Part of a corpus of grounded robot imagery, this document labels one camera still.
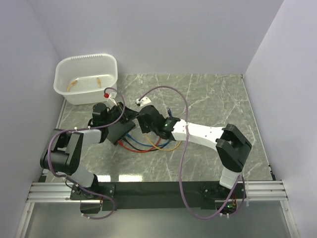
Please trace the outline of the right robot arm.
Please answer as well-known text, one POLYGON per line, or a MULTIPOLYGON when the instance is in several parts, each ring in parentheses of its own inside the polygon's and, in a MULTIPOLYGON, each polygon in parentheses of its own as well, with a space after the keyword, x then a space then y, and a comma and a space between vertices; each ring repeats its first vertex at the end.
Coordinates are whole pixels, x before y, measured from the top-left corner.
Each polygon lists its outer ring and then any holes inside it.
POLYGON ((142 133, 153 132, 166 140, 188 140, 215 150, 223 165, 218 193, 224 198, 234 194, 234 183, 252 149, 252 144, 235 125, 211 127, 189 123, 175 117, 164 118, 152 105, 142 108, 137 119, 142 133))

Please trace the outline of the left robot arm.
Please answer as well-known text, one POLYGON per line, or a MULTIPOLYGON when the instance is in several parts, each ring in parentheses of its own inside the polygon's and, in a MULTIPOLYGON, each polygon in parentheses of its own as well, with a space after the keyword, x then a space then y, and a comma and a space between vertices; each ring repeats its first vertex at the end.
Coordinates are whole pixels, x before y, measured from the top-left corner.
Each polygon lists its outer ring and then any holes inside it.
POLYGON ((48 152, 51 152, 51 164, 54 172, 60 176, 68 176, 79 182, 82 189, 73 187, 72 191, 83 194, 87 199, 94 199, 99 195, 99 181, 95 174, 80 165, 82 147, 91 144, 103 143, 109 140, 117 145, 129 131, 135 127, 132 121, 138 112, 124 107, 121 102, 109 108, 104 103, 93 106, 92 118, 88 122, 88 130, 79 132, 64 132, 54 129, 51 137, 56 137, 52 146, 47 143, 40 165, 49 169, 48 152))

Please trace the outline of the black network switch box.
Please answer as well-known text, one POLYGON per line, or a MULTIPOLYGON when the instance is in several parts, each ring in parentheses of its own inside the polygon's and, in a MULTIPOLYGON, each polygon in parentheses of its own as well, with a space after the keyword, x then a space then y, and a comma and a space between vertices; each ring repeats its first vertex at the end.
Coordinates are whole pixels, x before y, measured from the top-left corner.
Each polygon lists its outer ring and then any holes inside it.
POLYGON ((108 127, 107 140, 116 145, 127 133, 129 133, 136 124, 133 121, 127 123, 117 122, 116 124, 108 127))

